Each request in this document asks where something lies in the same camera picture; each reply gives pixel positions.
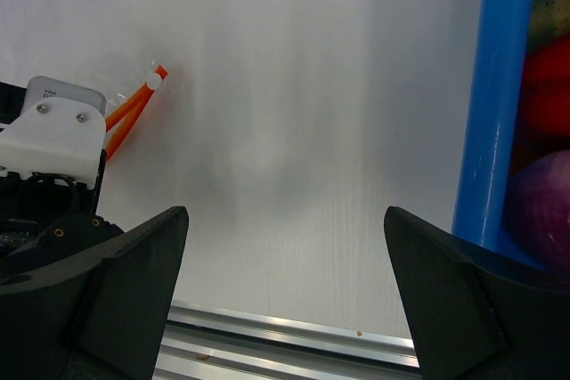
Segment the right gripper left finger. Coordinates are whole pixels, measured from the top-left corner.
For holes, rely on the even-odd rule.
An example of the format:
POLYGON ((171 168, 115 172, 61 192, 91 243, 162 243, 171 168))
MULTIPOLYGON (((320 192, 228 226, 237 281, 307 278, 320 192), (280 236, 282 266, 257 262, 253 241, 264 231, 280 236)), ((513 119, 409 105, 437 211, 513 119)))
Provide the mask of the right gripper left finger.
POLYGON ((181 206, 130 231, 77 214, 4 257, 2 378, 151 378, 188 227, 181 206))

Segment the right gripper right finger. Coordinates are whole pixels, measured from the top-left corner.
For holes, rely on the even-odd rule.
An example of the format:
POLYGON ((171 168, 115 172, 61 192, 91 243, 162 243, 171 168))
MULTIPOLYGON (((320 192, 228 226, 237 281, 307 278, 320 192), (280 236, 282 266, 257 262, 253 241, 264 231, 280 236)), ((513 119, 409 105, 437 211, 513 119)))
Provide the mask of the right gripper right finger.
POLYGON ((384 232, 425 379, 567 379, 569 278, 391 206, 384 232))

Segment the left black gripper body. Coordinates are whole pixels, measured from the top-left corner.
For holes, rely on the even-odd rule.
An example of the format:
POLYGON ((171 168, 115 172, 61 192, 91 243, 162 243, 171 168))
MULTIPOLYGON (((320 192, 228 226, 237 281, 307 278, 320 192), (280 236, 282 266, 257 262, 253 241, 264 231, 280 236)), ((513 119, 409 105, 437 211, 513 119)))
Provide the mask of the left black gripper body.
POLYGON ((1 255, 50 246, 82 250, 122 234, 96 213, 106 157, 103 147, 92 190, 58 174, 1 176, 1 255))

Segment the purple toy onion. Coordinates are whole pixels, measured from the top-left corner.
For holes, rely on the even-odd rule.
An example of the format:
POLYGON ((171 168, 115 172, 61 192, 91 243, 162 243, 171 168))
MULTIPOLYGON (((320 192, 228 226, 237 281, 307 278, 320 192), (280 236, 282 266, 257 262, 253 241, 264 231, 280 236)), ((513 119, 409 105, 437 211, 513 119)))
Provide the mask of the purple toy onion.
POLYGON ((509 179, 508 234, 552 271, 569 272, 569 151, 550 153, 509 179))

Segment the clear zip top bag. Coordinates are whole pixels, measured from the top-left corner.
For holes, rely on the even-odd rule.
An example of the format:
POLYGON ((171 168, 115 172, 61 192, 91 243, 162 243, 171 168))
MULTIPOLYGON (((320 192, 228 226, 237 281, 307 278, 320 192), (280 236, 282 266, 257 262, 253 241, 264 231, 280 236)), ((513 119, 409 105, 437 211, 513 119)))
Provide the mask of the clear zip top bag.
POLYGON ((147 76, 142 86, 106 118, 106 131, 108 133, 113 132, 106 147, 108 160, 117 152, 143 113, 152 95, 165 83, 167 76, 168 71, 162 65, 158 65, 147 76))

